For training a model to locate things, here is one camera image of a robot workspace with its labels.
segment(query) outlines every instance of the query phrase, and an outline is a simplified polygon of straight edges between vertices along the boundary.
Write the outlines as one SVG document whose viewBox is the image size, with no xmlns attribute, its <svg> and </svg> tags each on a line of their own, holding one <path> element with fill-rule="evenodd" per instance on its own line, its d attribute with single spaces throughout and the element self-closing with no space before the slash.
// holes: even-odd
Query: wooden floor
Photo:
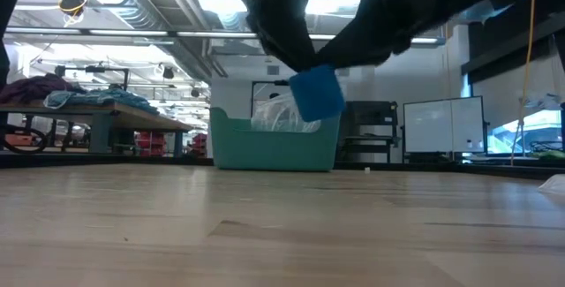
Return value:
<svg viewBox="0 0 565 287">
<path fill-rule="evenodd" d="M 565 286 L 565 200 L 476 175 L 0 170 L 0 285 Z"/>
</svg>

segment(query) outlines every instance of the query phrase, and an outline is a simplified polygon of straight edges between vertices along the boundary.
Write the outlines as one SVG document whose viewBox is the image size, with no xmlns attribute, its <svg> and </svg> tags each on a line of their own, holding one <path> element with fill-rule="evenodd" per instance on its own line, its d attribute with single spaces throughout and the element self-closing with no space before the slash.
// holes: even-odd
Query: window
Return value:
<svg viewBox="0 0 565 287">
<path fill-rule="evenodd" d="M 488 135 L 489 154 L 509 154 L 516 136 L 518 121 L 494 128 Z M 524 139 L 520 132 L 516 141 L 515 153 L 530 153 L 540 149 L 562 147 L 561 112 L 557 110 L 541 110 L 524 118 Z"/>
</svg>

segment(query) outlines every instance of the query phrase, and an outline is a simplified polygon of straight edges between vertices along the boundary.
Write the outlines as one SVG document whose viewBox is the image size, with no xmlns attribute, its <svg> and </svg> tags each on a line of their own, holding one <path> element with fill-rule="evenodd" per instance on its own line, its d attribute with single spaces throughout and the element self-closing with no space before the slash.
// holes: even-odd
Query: cloth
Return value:
<svg viewBox="0 0 565 287">
<path fill-rule="evenodd" d="M 85 92 L 84 89 L 67 83 L 55 74 L 48 73 L 45 76 L 19 79 L 6 85 L 0 92 L 0 103 L 29 103 L 33 100 L 42 100 L 53 91 Z"/>
<path fill-rule="evenodd" d="M 92 90 L 86 94 L 78 94 L 69 91 L 55 91 L 47 96 L 45 101 L 43 101 L 43 105 L 57 110 L 64 105 L 104 105 L 111 102 L 119 102 L 123 105 L 144 110 L 154 115 L 159 114 L 159 110 L 151 106 L 147 99 L 125 92 L 119 88 Z"/>
</svg>

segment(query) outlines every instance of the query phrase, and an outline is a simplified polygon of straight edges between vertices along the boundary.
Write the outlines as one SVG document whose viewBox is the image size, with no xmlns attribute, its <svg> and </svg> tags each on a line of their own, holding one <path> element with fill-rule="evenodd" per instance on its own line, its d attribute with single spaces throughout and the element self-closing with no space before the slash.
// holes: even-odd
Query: teal fabric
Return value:
<svg viewBox="0 0 565 287">
<path fill-rule="evenodd" d="M 324 119 L 316 132 L 257 132 L 251 120 L 229 119 L 210 110 L 214 164 L 220 169 L 329 171 L 334 167 L 339 117 Z"/>
<path fill-rule="evenodd" d="M 144 110 L 150 114 L 159 115 L 159 110 L 151 106 L 147 99 L 119 88 L 95 89 L 86 94 L 78 94 L 70 91 L 54 91 L 47 96 L 43 105 L 58 110 L 64 105 L 105 105 L 113 102 L 119 102 L 123 105 Z"/>
</svg>

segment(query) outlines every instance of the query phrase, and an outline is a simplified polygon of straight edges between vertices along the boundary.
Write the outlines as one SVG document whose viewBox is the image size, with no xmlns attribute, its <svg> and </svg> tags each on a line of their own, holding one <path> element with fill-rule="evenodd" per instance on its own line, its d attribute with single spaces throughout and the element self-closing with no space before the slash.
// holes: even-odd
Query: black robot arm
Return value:
<svg viewBox="0 0 565 287">
<path fill-rule="evenodd" d="M 264 50 L 300 72 L 319 64 L 382 64 L 409 48 L 414 36 L 482 0 L 361 0 L 356 17 L 318 52 L 305 23 L 308 0 L 243 1 Z M 496 6 L 515 1 L 492 0 Z"/>
</svg>

